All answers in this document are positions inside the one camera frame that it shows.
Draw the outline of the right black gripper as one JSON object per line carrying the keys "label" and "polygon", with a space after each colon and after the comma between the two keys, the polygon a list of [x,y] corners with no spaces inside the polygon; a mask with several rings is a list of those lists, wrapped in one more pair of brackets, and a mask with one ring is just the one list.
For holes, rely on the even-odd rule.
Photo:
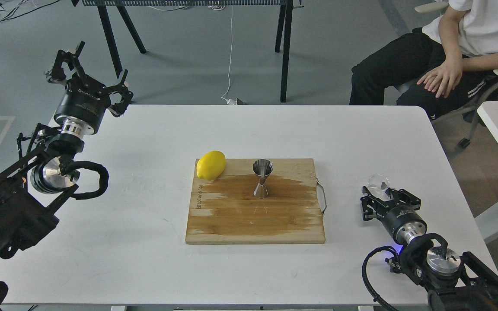
{"label": "right black gripper", "polygon": [[426,234],[427,225],[416,213],[421,208],[421,199],[409,191],[389,188],[387,193],[391,200],[386,202],[372,195],[366,186],[362,187],[362,193],[362,220],[379,219],[396,244],[405,246]]}

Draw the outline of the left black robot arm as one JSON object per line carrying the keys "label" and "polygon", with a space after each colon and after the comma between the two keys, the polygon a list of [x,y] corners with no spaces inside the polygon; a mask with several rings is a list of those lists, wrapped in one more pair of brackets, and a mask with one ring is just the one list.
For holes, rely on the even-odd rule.
{"label": "left black robot arm", "polygon": [[[53,67],[47,71],[50,83],[64,86],[65,94],[53,120],[56,126],[37,124],[26,154],[0,173],[0,258],[10,259],[17,251],[35,246],[59,220],[56,212],[70,198],[88,200],[105,193],[109,184],[107,169],[90,161],[75,161],[84,148],[83,138],[96,134],[106,111],[122,116],[133,93],[122,71],[116,85],[105,86],[85,73],[79,62],[84,47],[58,51]],[[0,281],[0,306],[8,286]]]}

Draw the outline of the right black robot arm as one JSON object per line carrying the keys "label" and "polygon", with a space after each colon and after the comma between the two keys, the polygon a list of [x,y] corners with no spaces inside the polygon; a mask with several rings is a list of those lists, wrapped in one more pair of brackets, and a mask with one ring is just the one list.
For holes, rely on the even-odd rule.
{"label": "right black robot arm", "polygon": [[456,254],[437,233],[427,233],[426,222],[417,214],[421,200],[405,189],[386,188],[384,201],[362,187],[362,218],[377,219],[396,244],[372,250],[363,261],[361,274],[373,300],[389,311],[395,307],[381,298],[367,276],[368,260],[381,251],[391,257],[385,261],[392,273],[405,274],[428,293],[433,311],[498,311],[498,275],[473,253]]}

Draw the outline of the person's hand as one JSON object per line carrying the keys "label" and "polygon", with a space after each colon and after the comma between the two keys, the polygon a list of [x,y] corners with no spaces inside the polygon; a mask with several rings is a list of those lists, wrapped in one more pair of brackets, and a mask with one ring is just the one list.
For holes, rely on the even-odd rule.
{"label": "person's hand", "polygon": [[463,59],[446,59],[441,65],[425,73],[416,84],[423,84],[424,89],[433,93],[435,98],[447,98],[460,83],[462,76]]}

